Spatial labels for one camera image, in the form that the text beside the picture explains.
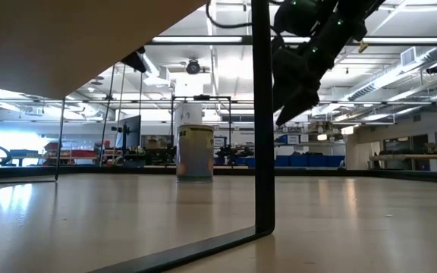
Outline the white pillar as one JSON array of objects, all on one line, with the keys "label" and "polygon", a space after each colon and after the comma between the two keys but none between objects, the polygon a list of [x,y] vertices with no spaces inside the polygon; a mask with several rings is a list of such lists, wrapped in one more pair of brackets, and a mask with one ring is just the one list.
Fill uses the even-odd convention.
[{"label": "white pillar", "polygon": [[194,102],[181,102],[174,108],[174,124],[202,124],[203,106]]}]

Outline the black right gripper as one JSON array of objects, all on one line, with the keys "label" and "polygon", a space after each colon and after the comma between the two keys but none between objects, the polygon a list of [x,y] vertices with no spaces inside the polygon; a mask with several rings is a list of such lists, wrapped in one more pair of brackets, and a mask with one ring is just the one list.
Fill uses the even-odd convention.
[{"label": "black right gripper", "polygon": [[331,47],[281,47],[273,51],[273,108],[281,109],[277,126],[319,104],[320,81],[333,68],[334,60]]}]

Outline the long linear ceiling light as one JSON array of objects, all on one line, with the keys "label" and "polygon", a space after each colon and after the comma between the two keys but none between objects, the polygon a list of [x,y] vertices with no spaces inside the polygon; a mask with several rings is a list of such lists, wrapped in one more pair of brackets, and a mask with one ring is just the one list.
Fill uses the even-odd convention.
[{"label": "long linear ceiling light", "polygon": [[[252,36],[157,36],[148,45],[250,46]],[[370,46],[437,46],[437,36],[366,36]]]},{"label": "long linear ceiling light", "polygon": [[[253,100],[232,100],[232,99],[210,99],[210,100],[192,100],[192,99],[175,99],[171,100],[111,100],[110,104],[166,104],[170,105],[171,103],[178,102],[197,102],[197,103],[212,103],[212,104],[240,104],[240,105],[252,105],[254,103]],[[103,100],[70,100],[66,101],[66,103],[87,103],[87,104],[105,104],[107,102]],[[437,100],[435,101],[320,101],[317,105],[437,105]]]}]

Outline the silver ventilation duct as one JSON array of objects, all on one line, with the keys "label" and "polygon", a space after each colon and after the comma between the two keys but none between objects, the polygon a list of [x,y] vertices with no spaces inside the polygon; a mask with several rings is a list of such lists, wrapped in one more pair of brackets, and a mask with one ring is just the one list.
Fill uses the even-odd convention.
[{"label": "silver ventilation duct", "polygon": [[358,83],[349,90],[342,101],[354,101],[378,89],[390,85],[411,73],[421,71],[437,64],[437,46],[413,46],[400,54],[400,60],[375,73],[367,81]]}]

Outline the red tool cart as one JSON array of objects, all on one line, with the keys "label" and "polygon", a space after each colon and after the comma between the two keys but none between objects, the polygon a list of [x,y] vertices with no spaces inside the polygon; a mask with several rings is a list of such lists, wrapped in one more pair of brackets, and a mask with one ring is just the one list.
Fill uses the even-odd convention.
[{"label": "red tool cart", "polygon": [[44,146],[44,166],[56,165],[85,165],[93,164],[96,161],[96,154],[91,150],[78,149],[76,141],[50,142]]}]

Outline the round black ceiling fixture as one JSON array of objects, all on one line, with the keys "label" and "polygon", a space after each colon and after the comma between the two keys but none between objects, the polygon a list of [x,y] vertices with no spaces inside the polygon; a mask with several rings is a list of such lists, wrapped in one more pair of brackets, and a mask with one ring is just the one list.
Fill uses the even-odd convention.
[{"label": "round black ceiling fixture", "polygon": [[186,72],[190,75],[195,75],[200,71],[201,67],[199,61],[196,58],[190,58],[186,66]]}]

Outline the black flat monitor on stand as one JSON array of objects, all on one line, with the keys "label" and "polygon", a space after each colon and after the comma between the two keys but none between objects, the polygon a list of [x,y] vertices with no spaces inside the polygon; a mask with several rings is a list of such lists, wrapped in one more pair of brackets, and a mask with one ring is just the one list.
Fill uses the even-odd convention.
[{"label": "black flat monitor on stand", "polygon": [[115,146],[117,148],[132,148],[140,145],[141,116],[133,116],[119,121]]}]

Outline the peas tin can green label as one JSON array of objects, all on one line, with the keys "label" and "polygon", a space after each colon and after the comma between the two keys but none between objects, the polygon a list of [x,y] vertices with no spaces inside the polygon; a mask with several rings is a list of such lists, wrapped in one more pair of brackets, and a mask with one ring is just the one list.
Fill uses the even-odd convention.
[{"label": "peas tin can green label", "polygon": [[214,130],[201,124],[178,128],[176,175],[179,183],[210,183],[214,170]]}]

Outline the light wooden board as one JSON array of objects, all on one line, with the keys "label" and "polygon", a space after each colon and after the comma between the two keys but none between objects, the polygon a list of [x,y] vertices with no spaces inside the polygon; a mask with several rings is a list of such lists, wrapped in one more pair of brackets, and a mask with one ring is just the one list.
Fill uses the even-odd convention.
[{"label": "light wooden board", "polygon": [[[0,89],[63,99],[206,0],[0,0]],[[275,228],[269,1],[252,0],[255,224],[101,268],[158,273],[270,235]]]}]

